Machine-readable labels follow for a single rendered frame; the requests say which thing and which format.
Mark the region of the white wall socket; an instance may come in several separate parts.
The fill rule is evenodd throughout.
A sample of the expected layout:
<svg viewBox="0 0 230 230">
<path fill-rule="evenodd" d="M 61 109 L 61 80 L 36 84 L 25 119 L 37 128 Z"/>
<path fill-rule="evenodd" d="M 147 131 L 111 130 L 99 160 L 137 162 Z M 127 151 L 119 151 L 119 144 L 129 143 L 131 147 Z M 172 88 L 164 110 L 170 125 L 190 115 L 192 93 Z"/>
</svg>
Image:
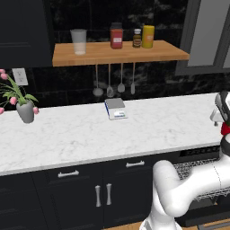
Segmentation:
<svg viewBox="0 0 230 230">
<path fill-rule="evenodd" d="M 24 68 L 13 68 L 13 77 L 19 86 L 28 85 L 27 75 Z"/>
</svg>

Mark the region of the grey kitchen scale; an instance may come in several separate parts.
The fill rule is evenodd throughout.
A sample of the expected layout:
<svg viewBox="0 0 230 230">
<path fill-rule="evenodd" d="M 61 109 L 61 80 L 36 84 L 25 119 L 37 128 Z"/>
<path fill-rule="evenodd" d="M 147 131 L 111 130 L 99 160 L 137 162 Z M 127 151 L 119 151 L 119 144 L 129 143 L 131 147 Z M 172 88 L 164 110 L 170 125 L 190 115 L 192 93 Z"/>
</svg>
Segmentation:
<svg viewBox="0 0 230 230">
<path fill-rule="evenodd" d="M 104 104 L 110 120 L 128 117 L 124 101 L 121 98 L 106 99 Z"/>
</svg>

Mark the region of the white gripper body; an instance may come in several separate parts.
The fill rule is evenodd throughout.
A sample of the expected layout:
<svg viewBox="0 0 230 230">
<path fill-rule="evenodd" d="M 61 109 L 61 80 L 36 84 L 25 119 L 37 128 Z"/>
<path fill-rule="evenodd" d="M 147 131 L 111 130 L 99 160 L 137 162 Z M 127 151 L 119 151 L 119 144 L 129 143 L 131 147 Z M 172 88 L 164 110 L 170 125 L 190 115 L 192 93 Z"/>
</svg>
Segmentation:
<svg viewBox="0 0 230 230">
<path fill-rule="evenodd" d="M 223 118 L 219 109 L 214 109 L 210 115 L 210 120 L 214 122 L 214 125 L 217 126 L 220 122 L 223 122 Z"/>
</svg>

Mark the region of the dark drawer front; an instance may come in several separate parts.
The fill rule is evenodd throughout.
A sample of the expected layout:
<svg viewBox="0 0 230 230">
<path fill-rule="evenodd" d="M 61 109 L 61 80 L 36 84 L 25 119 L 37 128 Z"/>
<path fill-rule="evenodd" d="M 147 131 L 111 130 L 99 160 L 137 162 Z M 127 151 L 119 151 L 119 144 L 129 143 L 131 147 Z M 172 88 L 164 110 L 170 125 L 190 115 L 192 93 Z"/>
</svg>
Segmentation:
<svg viewBox="0 0 230 230">
<path fill-rule="evenodd" d="M 71 173 L 77 170 L 79 175 L 58 178 L 59 173 Z M 92 179 L 102 174 L 102 169 L 98 164 L 82 164 L 69 167 L 55 168 L 45 172 L 49 184 L 57 184 L 65 181 L 77 181 L 81 179 Z"/>
<path fill-rule="evenodd" d="M 138 163 L 145 161 L 145 165 L 126 168 L 126 163 Z M 131 157 L 119 160 L 108 161 L 103 164 L 103 173 L 105 176 L 115 176 L 124 173 L 136 173 L 153 167 L 153 160 L 150 155 Z"/>
</svg>

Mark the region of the red jar with dark lid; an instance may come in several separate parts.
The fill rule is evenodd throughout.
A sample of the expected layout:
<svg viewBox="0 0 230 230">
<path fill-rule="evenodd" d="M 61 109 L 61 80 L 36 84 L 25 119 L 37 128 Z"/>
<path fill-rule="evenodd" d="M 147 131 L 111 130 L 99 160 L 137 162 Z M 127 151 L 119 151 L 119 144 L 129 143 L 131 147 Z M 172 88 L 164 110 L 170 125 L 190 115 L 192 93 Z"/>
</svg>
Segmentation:
<svg viewBox="0 0 230 230">
<path fill-rule="evenodd" d="M 121 22 L 113 22 L 110 28 L 111 47 L 113 49 L 121 49 L 123 41 L 123 29 Z"/>
</svg>

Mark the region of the clear plastic tumbler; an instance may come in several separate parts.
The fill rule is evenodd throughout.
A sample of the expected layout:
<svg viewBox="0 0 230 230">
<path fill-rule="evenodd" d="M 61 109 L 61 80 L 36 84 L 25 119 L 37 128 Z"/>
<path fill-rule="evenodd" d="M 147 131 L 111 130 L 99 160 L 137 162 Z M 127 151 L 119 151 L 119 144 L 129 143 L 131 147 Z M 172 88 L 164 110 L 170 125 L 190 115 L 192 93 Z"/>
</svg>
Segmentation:
<svg viewBox="0 0 230 230">
<path fill-rule="evenodd" d="M 84 55 L 86 53 L 86 33 L 87 30 L 74 29 L 70 31 L 74 51 L 76 55 Z"/>
</svg>

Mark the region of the dark wall cupboard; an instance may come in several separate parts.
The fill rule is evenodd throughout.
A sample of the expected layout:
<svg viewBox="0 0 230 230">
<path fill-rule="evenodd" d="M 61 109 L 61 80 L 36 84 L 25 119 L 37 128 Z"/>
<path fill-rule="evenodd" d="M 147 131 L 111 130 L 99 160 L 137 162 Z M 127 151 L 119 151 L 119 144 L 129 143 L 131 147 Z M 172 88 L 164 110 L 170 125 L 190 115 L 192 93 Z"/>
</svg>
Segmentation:
<svg viewBox="0 0 230 230">
<path fill-rule="evenodd" d="M 0 0 L 0 68 L 52 66 L 49 0 Z"/>
</svg>

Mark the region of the grey glass-front wall cupboard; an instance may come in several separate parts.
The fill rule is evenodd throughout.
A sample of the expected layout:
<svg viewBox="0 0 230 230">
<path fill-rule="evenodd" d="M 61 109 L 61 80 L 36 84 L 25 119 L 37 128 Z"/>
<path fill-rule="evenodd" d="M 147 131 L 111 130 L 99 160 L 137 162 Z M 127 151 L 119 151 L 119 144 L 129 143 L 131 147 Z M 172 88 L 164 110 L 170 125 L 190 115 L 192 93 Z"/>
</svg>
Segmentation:
<svg viewBox="0 0 230 230">
<path fill-rule="evenodd" d="M 230 72 L 230 0 L 189 0 L 180 49 L 176 75 Z"/>
</svg>

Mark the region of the hanging metal narrow tool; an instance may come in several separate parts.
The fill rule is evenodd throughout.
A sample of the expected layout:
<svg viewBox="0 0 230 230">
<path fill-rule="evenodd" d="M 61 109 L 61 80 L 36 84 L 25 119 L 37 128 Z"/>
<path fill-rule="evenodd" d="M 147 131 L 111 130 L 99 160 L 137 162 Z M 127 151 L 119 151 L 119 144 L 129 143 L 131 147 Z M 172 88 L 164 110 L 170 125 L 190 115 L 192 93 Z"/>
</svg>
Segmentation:
<svg viewBox="0 0 230 230">
<path fill-rule="evenodd" d="M 133 63 L 133 73 L 132 73 L 132 84 L 130 86 L 131 94 L 135 94 L 135 70 L 136 70 L 136 63 Z"/>
</svg>

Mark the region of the hanging metal spoon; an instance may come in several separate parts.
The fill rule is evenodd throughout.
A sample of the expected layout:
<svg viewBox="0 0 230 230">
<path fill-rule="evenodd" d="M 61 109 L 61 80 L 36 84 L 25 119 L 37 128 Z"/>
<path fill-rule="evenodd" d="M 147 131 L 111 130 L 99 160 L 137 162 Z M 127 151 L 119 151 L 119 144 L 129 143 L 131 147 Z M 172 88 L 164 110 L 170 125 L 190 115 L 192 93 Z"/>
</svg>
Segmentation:
<svg viewBox="0 0 230 230">
<path fill-rule="evenodd" d="M 112 98 L 114 96 L 113 88 L 111 87 L 111 64 L 108 64 L 108 87 L 107 97 Z"/>
</svg>

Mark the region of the wooden wall shelf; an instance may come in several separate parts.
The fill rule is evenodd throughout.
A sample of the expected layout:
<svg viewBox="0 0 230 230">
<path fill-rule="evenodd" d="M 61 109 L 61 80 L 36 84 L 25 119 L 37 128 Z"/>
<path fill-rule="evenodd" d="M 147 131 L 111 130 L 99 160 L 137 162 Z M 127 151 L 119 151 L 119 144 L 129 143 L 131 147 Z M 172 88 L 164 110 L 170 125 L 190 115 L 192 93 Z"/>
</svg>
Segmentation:
<svg viewBox="0 0 230 230">
<path fill-rule="evenodd" d="M 52 59 L 53 66 L 87 66 L 120 63 L 188 60 L 190 55 L 164 40 L 155 40 L 150 49 L 132 47 L 124 41 L 122 49 L 112 49 L 109 42 L 87 42 L 86 53 L 76 55 L 72 43 L 57 43 Z"/>
</svg>

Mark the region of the black dishwasher door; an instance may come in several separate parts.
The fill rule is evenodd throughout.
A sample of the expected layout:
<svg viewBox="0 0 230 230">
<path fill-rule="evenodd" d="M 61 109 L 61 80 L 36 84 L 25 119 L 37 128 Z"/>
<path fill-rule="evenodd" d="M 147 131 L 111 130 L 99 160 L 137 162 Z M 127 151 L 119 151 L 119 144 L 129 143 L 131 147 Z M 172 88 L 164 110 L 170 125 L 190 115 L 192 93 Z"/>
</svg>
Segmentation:
<svg viewBox="0 0 230 230">
<path fill-rule="evenodd" d="M 230 217 L 230 204 L 214 205 L 211 199 L 193 200 L 189 210 L 176 222 L 182 227 L 198 226 Z"/>
</svg>

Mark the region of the black dishwasher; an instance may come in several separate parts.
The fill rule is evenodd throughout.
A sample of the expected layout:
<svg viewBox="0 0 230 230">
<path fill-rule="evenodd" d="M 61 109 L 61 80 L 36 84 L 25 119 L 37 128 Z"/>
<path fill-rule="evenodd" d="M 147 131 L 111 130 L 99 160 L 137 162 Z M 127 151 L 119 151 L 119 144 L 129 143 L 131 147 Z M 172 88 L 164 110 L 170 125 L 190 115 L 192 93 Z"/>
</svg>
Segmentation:
<svg viewBox="0 0 230 230">
<path fill-rule="evenodd" d="M 190 150 L 181 151 L 180 157 L 178 159 L 178 163 L 187 163 L 198 160 L 207 160 L 216 158 L 219 156 L 219 146 L 209 146 L 202 148 L 195 148 Z M 211 199 L 214 205 L 227 205 L 230 204 L 230 194 L 225 196 L 218 196 Z M 205 224 L 198 225 L 199 230 L 204 227 Z"/>
</svg>

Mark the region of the dark base cupboard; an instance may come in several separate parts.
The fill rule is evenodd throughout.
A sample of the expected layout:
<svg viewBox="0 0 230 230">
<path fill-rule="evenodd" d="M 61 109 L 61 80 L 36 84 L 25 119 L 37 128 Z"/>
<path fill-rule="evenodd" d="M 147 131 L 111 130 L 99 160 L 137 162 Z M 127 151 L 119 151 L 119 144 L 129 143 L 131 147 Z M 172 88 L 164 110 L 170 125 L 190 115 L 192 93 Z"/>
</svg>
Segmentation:
<svg viewBox="0 0 230 230">
<path fill-rule="evenodd" d="M 0 176 L 0 230 L 48 230 L 29 172 Z"/>
</svg>

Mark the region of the pink tulips in grey vase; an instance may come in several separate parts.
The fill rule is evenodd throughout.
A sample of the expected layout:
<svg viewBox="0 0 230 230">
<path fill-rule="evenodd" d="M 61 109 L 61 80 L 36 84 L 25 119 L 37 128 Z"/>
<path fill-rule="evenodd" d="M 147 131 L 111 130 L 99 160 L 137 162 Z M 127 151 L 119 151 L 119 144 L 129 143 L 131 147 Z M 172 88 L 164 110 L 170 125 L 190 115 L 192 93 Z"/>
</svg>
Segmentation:
<svg viewBox="0 0 230 230">
<path fill-rule="evenodd" d="M 38 99 L 26 93 L 4 69 L 0 69 L 0 98 L 5 98 L 4 102 L 0 102 L 0 115 L 4 113 L 5 106 L 11 104 L 16 108 L 22 121 L 29 124 L 34 121 L 34 115 L 40 112 L 35 105 Z"/>
</svg>

